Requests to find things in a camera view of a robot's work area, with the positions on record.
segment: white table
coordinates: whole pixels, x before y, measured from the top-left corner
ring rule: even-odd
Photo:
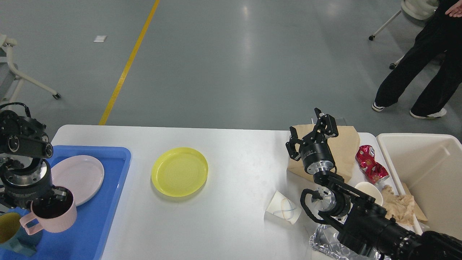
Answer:
[[[312,182],[286,171],[289,131],[65,125],[53,145],[122,146],[132,153],[103,260],[311,259],[316,224],[304,212],[291,225],[265,209],[279,190],[299,205]],[[386,167],[375,137],[360,133]],[[207,182],[186,198],[171,198],[151,182],[165,151],[191,147],[207,159]],[[349,184],[364,181],[360,169]]]

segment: hand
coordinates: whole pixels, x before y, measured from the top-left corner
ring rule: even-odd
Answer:
[[[459,0],[453,6],[451,6],[445,14],[451,17],[462,17],[462,0]]]

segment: red can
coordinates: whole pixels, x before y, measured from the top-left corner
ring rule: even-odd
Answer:
[[[356,161],[358,161],[359,167],[367,176],[368,181],[374,185],[389,177],[387,169],[375,161],[374,148],[370,145],[359,147],[359,151],[356,153]]]

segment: chair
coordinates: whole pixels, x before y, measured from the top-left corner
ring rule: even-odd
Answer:
[[[51,92],[55,99],[59,99],[61,95],[54,89],[36,81],[24,72],[18,70],[17,65],[13,63],[13,46],[17,44],[18,42],[15,39],[8,38],[6,35],[0,34],[0,56],[6,57],[6,62],[0,62],[0,98],[5,99],[5,95],[10,89],[13,81],[18,80],[16,88],[11,94],[11,97],[8,99],[9,103],[14,102],[18,97],[24,81],[27,80],[30,83]]]
[[[391,23],[400,13],[403,13],[404,17],[412,24],[424,27],[427,20],[433,16],[436,9],[438,8],[438,0],[403,0],[401,2],[401,9],[395,13],[388,21],[385,22],[374,34],[369,36],[369,40],[373,41],[377,34],[380,33],[389,23]],[[389,68],[394,69],[400,63],[401,58],[396,62],[390,64]]]

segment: white bin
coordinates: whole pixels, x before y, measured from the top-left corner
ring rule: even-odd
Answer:
[[[380,134],[377,141],[396,188],[406,183],[431,230],[462,238],[462,145],[453,136]],[[414,225],[421,234],[420,226]]]

